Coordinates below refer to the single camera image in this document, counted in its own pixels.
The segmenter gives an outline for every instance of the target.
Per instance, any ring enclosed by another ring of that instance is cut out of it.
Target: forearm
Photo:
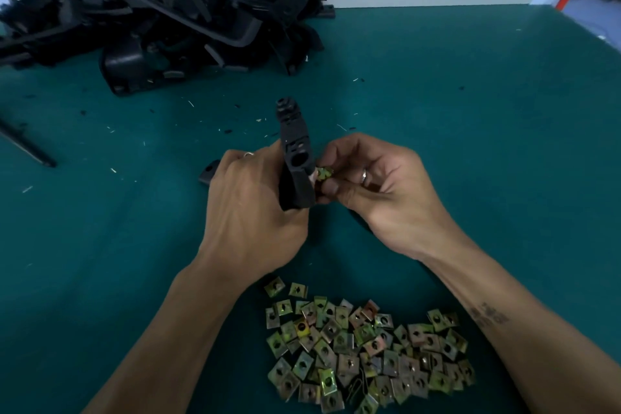
[[[422,261],[473,316],[532,411],[621,411],[619,365],[496,261],[469,246]]]
[[[184,413],[241,291],[197,258],[175,277],[151,324],[84,412]]]

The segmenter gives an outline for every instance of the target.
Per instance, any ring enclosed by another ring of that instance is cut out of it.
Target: hole in black plastic part
[[[299,152],[293,158],[291,158],[291,165],[293,167],[300,167],[309,159],[308,152]]]

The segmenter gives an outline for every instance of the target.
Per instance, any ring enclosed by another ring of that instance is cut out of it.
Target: green table
[[[85,405],[194,257],[207,197],[198,173],[228,148],[272,142],[284,95],[302,106],[317,152],[341,126],[416,149],[466,232],[621,361],[617,52],[531,6],[339,10],[314,25],[326,50],[292,78],[268,65],[120,99],[97,54],[0,71],[0,116],[27,123],[59,162],[44,169],[0,141],[0,411]],[[337,205],[313,209],[307,244],[279,274],[333,301],[372,298],[405,323],[458,307]],[[238,301],[191,412],[319,412],[281,403],[266,378],[267,305],[257,288]],[[478,385],[399,411],[523,411],[459,314]]]

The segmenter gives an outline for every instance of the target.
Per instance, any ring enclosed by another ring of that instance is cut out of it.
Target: person's right arm
[[[386,246],[431,269],[481,327],[532,412],[621,413],[621,367],[463,233],[414,151],[356,133],[330,143],[319,165],[335,170],[320,202],[338,200]]]

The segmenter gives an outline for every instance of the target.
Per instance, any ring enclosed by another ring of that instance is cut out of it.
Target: person's left hand
[[[230,150],[209,187],[198,259],[217,265],[242,290],[291,261],[308,235],[309,211],[284,212],[278,202],[283,164],[280,140],[252,156]]]

